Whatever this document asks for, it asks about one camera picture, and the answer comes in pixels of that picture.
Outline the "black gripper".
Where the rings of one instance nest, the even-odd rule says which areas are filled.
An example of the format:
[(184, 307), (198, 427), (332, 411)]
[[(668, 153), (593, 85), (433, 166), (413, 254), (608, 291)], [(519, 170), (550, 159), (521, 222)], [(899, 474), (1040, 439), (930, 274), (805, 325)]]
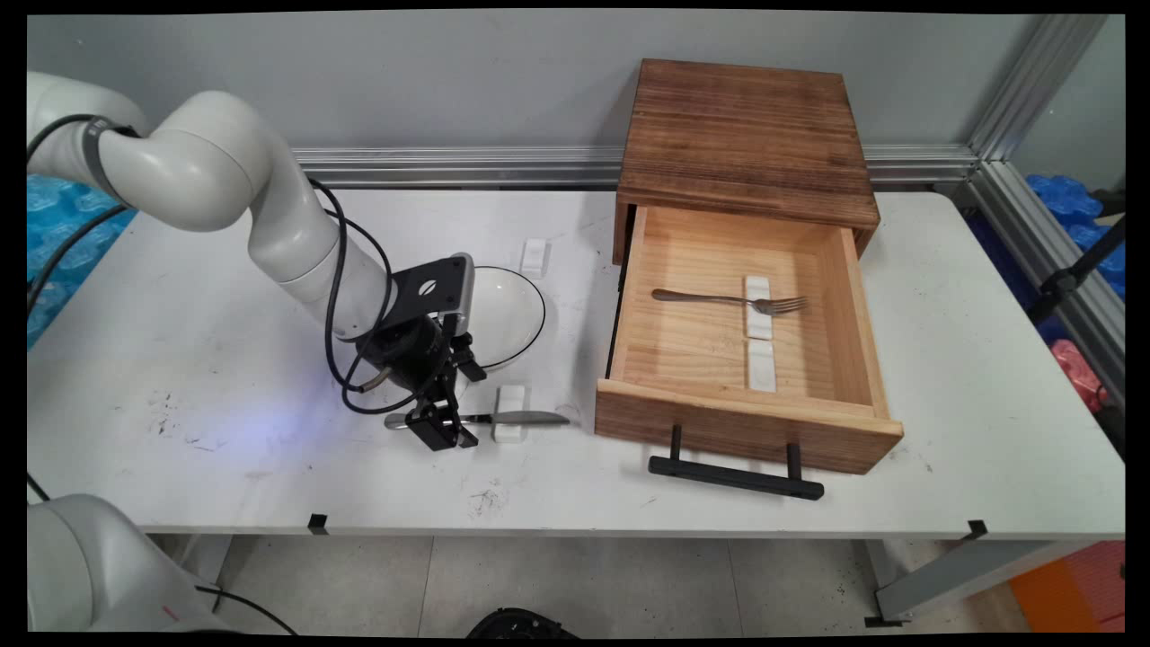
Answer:
[(471, 333), (457, 336), (460, 329), (461, 315), (457, 313), (448, 313), (444, 321), (423, 315), (358, 339), (358, 355), (379, 371), (361, 392), (370, 392), (390, 378), (415, 394), (419, 400), (405, 414), (406, 428), (431, 450), (478, 445), (463, 425), (457, 400), (471, 384), (485, 382), (488, 372), (473, 352)]

